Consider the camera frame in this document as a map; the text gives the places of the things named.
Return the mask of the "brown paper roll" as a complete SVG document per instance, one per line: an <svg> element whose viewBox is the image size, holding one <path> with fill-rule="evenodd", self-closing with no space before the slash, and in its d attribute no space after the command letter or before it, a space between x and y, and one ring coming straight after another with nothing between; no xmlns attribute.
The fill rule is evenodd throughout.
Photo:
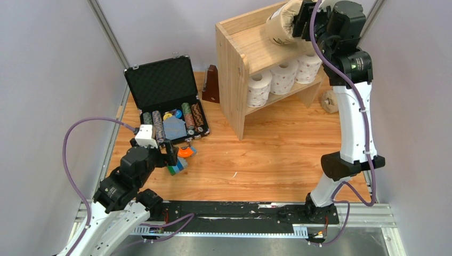
<svg viewBox="0 0 452 256"><path fill-rule="evenodd" d="M325 91L320 99L322 108L332 114L338 112L338 102L333 90Z"/></svg>
<svg viewBox="0 0 452 256"><path fill-rule="evenodd" d="M299 14L302 0L291 0L269 16L265 23L265 32L269 40L279 46L295 43L292 33L293 21Z"/></svg>

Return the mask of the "white floral paper roll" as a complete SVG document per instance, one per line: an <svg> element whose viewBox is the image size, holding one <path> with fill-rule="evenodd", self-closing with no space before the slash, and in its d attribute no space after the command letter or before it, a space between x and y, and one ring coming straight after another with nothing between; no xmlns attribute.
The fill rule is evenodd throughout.
<svg viewBox="0 0 452 256"><path fill-rule="evenodd" d="M264 106L268 100L271 81L272 74L268 70L252 75L248 81L246 106L251 108Z"/></svg>
<svg viewBox="0 0 452 256"><path fill-rule="evenodd" d="M272 81L270 93L284 95L291 90L297 74L298 61L296 59L282 62L270 69Z"/></svg>
<svg viewBox="0 0 452 256"><path fill-rule="evenodd" d="M309 84L314 81L322 60L315 54L305 54L297 59L298 69L295 76L295 82L300 84Z"/></svg>

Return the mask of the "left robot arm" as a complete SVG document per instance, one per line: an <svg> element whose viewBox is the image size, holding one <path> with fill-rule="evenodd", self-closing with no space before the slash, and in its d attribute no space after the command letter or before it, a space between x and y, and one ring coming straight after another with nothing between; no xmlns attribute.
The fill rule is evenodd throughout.
<svg viewBox="0 0 452 256"><path fill-rule="evenodd" d="M152 145L140 146L135 139L120 165L100 182L87 215L60 255L109 255L144 221L163 215L163 199L151 189L140 191L154 169L177 163L179 148L164 140L165 153Z"/></svg>

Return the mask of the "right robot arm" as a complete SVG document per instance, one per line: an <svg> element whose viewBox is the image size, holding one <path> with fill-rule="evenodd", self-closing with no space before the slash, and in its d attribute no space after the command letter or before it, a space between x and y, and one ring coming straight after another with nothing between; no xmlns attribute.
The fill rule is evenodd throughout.
<svg viewBox="0 0 452 256"><path fill-rule="evenodd" d="M323 155L323 175L306 197L304 215L310 222L330 217L334 197L342 185L363 171L385 165L373 142L370 118L373 64L359 48L366 16L359 3L303 1L293 20L293 36L312 43L337 100L341 149Z"/></svg>

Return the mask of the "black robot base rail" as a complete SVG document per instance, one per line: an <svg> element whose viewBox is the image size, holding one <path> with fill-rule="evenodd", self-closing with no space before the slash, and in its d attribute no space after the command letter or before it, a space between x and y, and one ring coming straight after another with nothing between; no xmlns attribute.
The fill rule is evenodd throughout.
<svg viewBox="0 0 452 256"><path fill-rule="evenodd" d="M167 201L149 222L181 228L182 235L287 236L325 238L327 228L339 223L334 205L316 210L310 203Z"/></svg>

